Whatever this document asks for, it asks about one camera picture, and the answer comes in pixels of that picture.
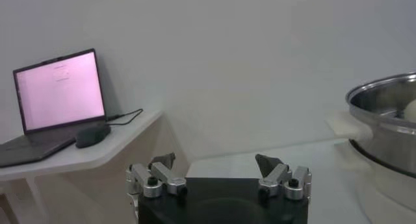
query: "white countertop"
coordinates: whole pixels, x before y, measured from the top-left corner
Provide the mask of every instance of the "white countertop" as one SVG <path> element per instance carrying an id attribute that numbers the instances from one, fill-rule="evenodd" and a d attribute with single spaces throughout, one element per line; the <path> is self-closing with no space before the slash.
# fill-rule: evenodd
<path id="1" fill-rule="evenodd" d="M 335 144 L 347 145 L 347 142 L 331 140 L 208 158 L 193 162 L 187 176 L 261 178 L 254 156 L 260 153 L 278 157 L 292 170 L 297 166 L 311 169 L 309 224 L 369 224 L 356 196 L 355 174 L 341 170 L 335 162 Z"/>
<path id="2" fill-rule="evenodd" d="M 40 162 L 0 168 L 0 180 L 21 179 L 101 166 L 116 156 L 161 115 L 161 111 L 144 111 L 130 124 L 112 127 L 111 133 L 102 142 L 92 147 L 78 149 L 73 144 Z"/>

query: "computer mouse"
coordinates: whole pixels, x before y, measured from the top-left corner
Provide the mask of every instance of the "computer mouse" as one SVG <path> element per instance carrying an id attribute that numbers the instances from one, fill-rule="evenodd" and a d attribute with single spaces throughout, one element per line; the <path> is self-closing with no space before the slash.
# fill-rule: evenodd
<path id="1" fill-rule="evenodd" d="M 101 141 L 111 132 L 109 125 L 99 125 L 81 130 L 77 133 L 76 144 L 77 148 L 93 146 Z"/>

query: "white shelf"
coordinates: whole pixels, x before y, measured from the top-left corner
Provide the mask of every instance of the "white shelf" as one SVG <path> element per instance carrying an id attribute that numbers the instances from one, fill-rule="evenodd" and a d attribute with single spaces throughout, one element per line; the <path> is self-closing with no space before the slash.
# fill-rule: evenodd
<path id="1" fill-rule="evenodd" d="M 101 143 L 92 147 L 78 149 L 73 144 L 40 162 L 0 168 L 0 181 L 101 166 L 116 156 L 161 115 L 161 111 L 145 111 L 128 125 L 112 127 L 111 133 Z"/>

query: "laptop screen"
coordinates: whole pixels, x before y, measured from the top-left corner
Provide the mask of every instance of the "laptop screen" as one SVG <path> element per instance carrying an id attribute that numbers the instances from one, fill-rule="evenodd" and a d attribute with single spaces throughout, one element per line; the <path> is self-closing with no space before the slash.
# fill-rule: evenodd
<path id="1" fill-rule="evenodd" d="M 15 72 L 26 131 L 105 115 L 96 56 L 89 51 Z"/>

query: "pot handle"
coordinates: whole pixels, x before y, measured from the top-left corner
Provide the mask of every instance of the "pot handle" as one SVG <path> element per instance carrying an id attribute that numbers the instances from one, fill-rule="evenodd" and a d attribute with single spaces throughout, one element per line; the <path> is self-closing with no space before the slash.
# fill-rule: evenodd
<path id="1" fill-rule="evenodd" d="M 372 139 L 370 126 L 359 121 L 349 112 L 337 112 L 328 117 L 326 123 L 338 138 L 348 138 L 357 141 Z"/>

